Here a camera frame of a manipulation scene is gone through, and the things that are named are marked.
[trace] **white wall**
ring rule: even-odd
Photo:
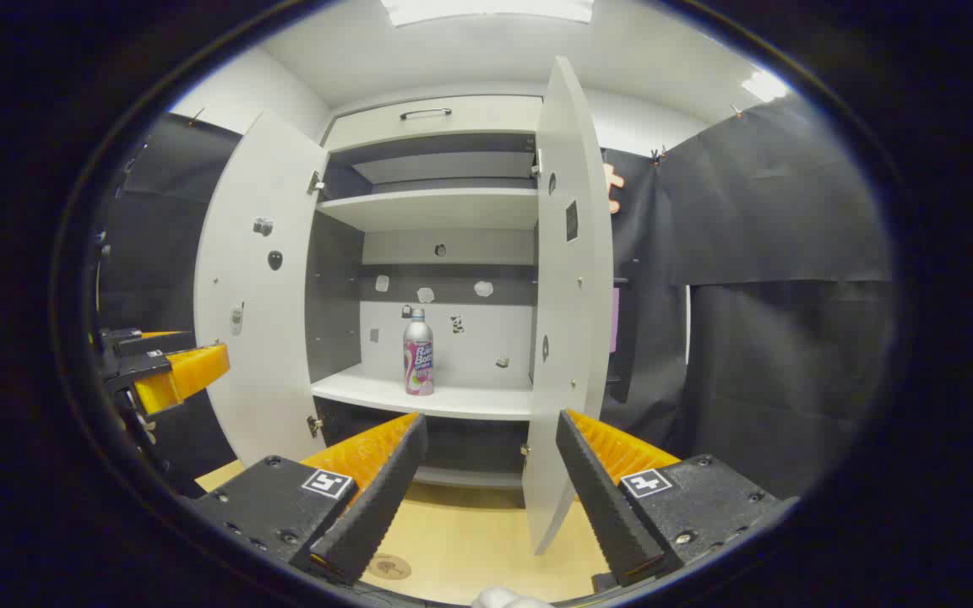
[[[417,97],[451,95],[474,95],[483,93],[503,93],[518,95],[541,95],[545,92],[546,82],[465,82],[464,84],[445,84],[420,86],[415,89],[393,91],[382,95],[367,97],[335,107],[321,121],[316,133],[321,141],[325,128],[332,119],[349,111],[364,107],[397,103]],[[595,136],[599,145],[605,149],[617,149],[639,155],[651,155],[652,149],[662,150],[686,141],[693,135],[710,127],[710,124],[671,108],[638,100],[636,97],[617,95],[594,89],[584,89],[588,99],[591,118],[595,123]]]
[[[263,109],[308,138],[329,114],[328,105],[305,82],[257,46],[209,74],[171,111],[189,117],[201,111],[198,120],[246,133]]]

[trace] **drawer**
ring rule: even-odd
[[[324,147],[331,153],[398,139],[463,133],[535,133],[543,100],[523,95],[470,95],[407,101],[341,116]],[[450,112],[435,111],[448,108]],[[405,119],[401,115],[410,114]]]

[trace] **ceiling light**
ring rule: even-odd
[[[382,0],[394,26],[462,15],[535,15],[588,23],[595,0]]]
[[[787,94],[787,85],[771,73],[757,72],[749,80],[742,81],[742,88],[759,97],[761,101],[772,101]]]

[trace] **white shelf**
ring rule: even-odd
[[[329,200],[318,211],[364,232],[432,228],[530,231],[538,219],[532,188],[438,188]]]
[[[467,388],[435,386],[433,395],[405,392],[401,381],[381,380],[363,371],[362,363],[310,385],[314,397],[394,412],[420,412],[444,418],[475,420],[528,420],[532,410],[532,383],[526,388]]]
[[[416,481],[421,482],[421,484],[462,488],[516,489],[521,487],[520,473],[438,469],[435,466],[418,467]]]

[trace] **bottle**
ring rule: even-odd
[[[405,329],[405,390],[409,395],[433,394],[433,331],[422,308],[412,311]]]

